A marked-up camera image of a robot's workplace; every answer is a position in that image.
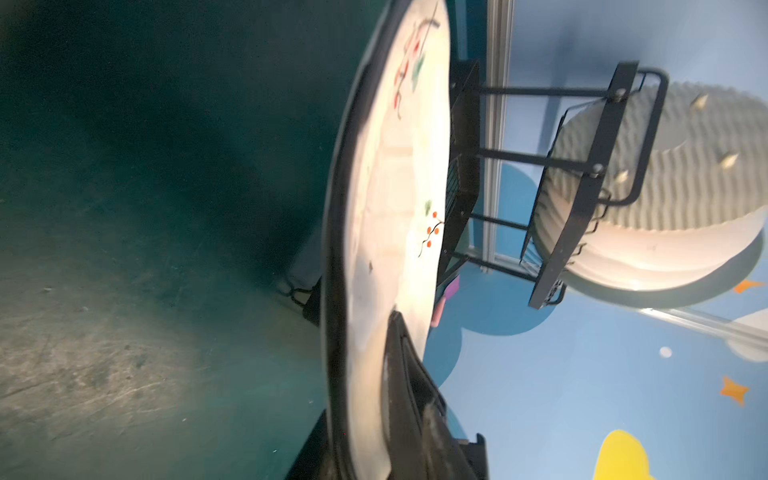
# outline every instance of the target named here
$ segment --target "dark teal surface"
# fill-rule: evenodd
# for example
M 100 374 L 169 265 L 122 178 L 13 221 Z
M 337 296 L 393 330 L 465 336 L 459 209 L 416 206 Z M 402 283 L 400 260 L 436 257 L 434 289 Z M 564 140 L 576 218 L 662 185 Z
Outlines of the dark teal surface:
M 0 5 L 0 478 L 282 478 L 325 387 L 270 284 L 382 6 Z

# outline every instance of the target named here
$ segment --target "orange star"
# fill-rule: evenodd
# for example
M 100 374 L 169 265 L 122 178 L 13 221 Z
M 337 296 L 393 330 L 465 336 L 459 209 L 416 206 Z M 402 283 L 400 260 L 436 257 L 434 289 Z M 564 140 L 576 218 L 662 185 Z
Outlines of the orange star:
M 721 395 L 729 396 L 741 406 L 744 406 L 744 394 L 749 392 L 749 387 L 739 385 L 728 377 L 723 377 L 723 383 L 725 386 L 720 390 Z
M 739 283 L 738 285 L 736 285 L 734 290 L 736 291 L 736 293 L 744 293 L 747 290 L 749 290 L 750 288 L 755 288 L 755 287 L 758 287 L 758 286 L 765 286 L 765 283 L 764 282 L 753 282 L 752 280 L 744 280 L 742 283 Z

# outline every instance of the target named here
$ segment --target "pink object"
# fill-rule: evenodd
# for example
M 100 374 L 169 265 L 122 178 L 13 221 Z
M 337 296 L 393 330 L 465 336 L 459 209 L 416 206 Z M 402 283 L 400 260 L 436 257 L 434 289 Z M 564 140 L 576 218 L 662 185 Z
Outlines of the pink object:
M 435 312 L 432 313 L 432 321 L 429 323 L 429 326 L 436 327 L 437 325 L 440 325 L 440 318 L 442 317 L 442 311 L 445 308 L 445 296 L 443 296 L 440 301 L 437 302 L 437 305 L 435 306 Z
M 461 276 L 457 275 L 455 279 L 451 283 L 448 284 L 448 286 L 445 288 L 445 291 L 442 293 L 443 298 L 448 300 L 452 296 L 458 292 L 458 279 L 461 278 Z

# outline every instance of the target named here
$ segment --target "black metal dish rack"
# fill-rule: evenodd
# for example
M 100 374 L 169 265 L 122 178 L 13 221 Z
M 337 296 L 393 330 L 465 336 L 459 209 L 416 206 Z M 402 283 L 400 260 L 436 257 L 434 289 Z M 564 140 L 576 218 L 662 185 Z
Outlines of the black metal dish rack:
M 659 86 L 641 145 L 637 170 L 630 193 L 625 198 L 614 200 L 603 188 L 605 173 L 611 160 L 619 127 L 624 118 L 627 99 L 633 93 L 632 87 L 635 79 L 638 75 L 642 75 L 638 87 L 640 90 L 649 74 L 658 77 Z M 662 70 L 640 68 L 636 61 L 624 61 L 616 67 L 607 89 L 482 87 L 480 86 L 478 62 L 460 61 L 452 65 L 450 82 L 451 160 L 445 200 L 445 211 L 447 212 L 445 215 L 445 237 L 443 238 L 443 250 L 438 266 L 437 283 L 438 285 L 445 284 L 456 275 L 462 265 L 471 262 L 532 282 L 534 288 L 528 306 L 539 309 L 547 305 L 556 305 L 563 300 L 566 289 L 560 275 L 568 266 L 571 258 L 581 253 L 581 248 L 584 245 L 580 243 L 581 238 L 585 234 L 595 231 L 600 220 L 605 217 L 608 208 L 625 207 L 635 202 L 640 196 L 650 160 L 650 152 L 661 119 L 664 99 L 667 95 L 669 77 Z M 587 160 L 574 161 L 552 157 L 552 149 L 547 155 L 533 155 L 480 148 L 481 95 L 597 98 L 597 101 L 605 101 L 605 106 Z M 561 117 L 552 142 L 553 146 L 565 123 L 565 118 L 572 108 L 567 109 Z M 535 249 L 530 248 L 531 238 L 535 234 L 534 215 L 541 196 L 543 181 L 539 182 L 528 224 L 487 217 L 473 212 L 480 194 L 480 160 L 486 158 L 541 165 L 544 167 L 542 180 L 548 168 L 559 168 L 579 177 L 573 207 L 553 251 L 546 260 L 543 260 Z M 459 239 L 470 218 L 525 232 L 525 240 L 520 252 L 520 270 L 514 270 L 456 251 Z

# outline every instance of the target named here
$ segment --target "yellow shape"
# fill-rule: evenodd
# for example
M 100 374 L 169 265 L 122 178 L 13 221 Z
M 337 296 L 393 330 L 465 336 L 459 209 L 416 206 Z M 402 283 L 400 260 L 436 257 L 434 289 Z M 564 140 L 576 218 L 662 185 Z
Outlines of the yellow shape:
M 654 480 L 642 444 L 624 430 L 609 433 L 600 447 L 593 480 Z
M 733 289 L 736 290 L 736 293 L 744 293 L 750 288 L 755 288 L 756 286 L 765 286 L 765 283 L 753 282 L 752 280 L 744 280 L 742 283 L 736 285 Z
M 744 406 L 744 394 L 749 392 L 750 388 L 739 385 L 726 376 L 723 377 L 723 382 L 725 383 L 725 386 L 722 390 L 720 390 L 720 394 L 729 396 L 730 398 L 736 400 L 736 403 Z

